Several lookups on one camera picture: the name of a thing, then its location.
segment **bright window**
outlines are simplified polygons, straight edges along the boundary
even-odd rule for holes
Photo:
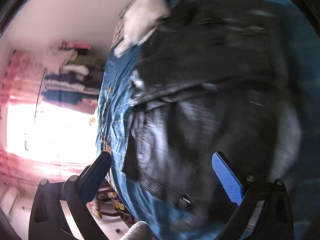
[[[7,150],[43,162],[90,163],[96,158],[97,118],[42,102],[9,105]]]

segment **blue blanket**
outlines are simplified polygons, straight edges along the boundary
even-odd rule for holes
[[[179,0],[167,0],[170,7]],[[320,117],[320,40],[302,13],[290,0],[265,0],[285,6],[279,15],[287,62],[290,85],[296,92],[296,105],[303,127],[304,138],[298,162],[290,170],[294,194],[292,212],[295,220],[295,235],[298,239],[309,225],[310,218],[320,207],[317,198],[320,192],[319,137]],[[170,225],[177,219],[191,215],[173,208],[167,202],[155,198],[140,184],[121,172],[125,150],[128,118],[131,112],[129,100],[132,94],[130,74],[139,60],[140,47],[131,48],[117,59],[111,49],[99,98],[98,154],[106,145],[112,148],[110,175],[124,205],[138,219],[147,221],[158,239],[201,239],[212,240],[223,225],[212,224],[205,230],[173,232]]]

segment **curtain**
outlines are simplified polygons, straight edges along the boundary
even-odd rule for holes
[[[42,54],[16,51],[2,80],[0,103],[36,104],[44,71]]]
[[[91,164],[39,162],[19,157],[0,147],[0,180],[22,193],[34,192],[45,178],[50,182],[66,181],[72,175],[80,175]]]

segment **white cloth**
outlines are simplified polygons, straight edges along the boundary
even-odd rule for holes
[[[145,42],[156,30],[157,20],[169,13],[165,0],[136,0],[124,14],[124,40],[116,47],[115,56]]]
[[[45,83],[46,90],[59,90],[68,92],[78,92],[86,95],[98,95],[100,94],[100,89],[87,88],[82,84],[74,83],[69,84],[64,81],[49,80]]]
[[[89,69],[84,65],[66,65],[62,68],[61,74],[69,73],[70,71],[75,72],[81,76],[87,76],[89,74]]]
[[[84,80],[84,76],[76,74],[76,80],[83,81]]]

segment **dark clothing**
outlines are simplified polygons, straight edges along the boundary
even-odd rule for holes
[[[85,76],[84,81],[80,83],[89,88],[101,89],[103,71],[97,70],[96,67],[88,67],[88,69],[89,69],[89,74]]]
[[[78,102],[81,102],[83,98],[90,98],[98,100],[99,95],[86,95],[78,92],[68,92],[68,91],[60,91],[60,90],[47,90],[42,92],[43,101],[56,101],[63,102],[72,105],[76,105]]]
[[[75,49],[79,56],[85,56],[88,54],[88,49]]]
[[[44,77],[45,80],[56,80],[56,81],[63,81],[63,82],[68,82],[69,84],[74,84],[74,83],[78,83],[77,79],[76,79],[76,73],[73,71],[70,71],[66,74],[61,74],[61,75],[55,75],[55,74],[50,74],[50,75],[46,75]]]
[[[284,69],[271,4],[181,1],[133,71],[123,172],[200,221],[226,222],[235,205],[212,154],[223,152],[245,175],[268,176]]]

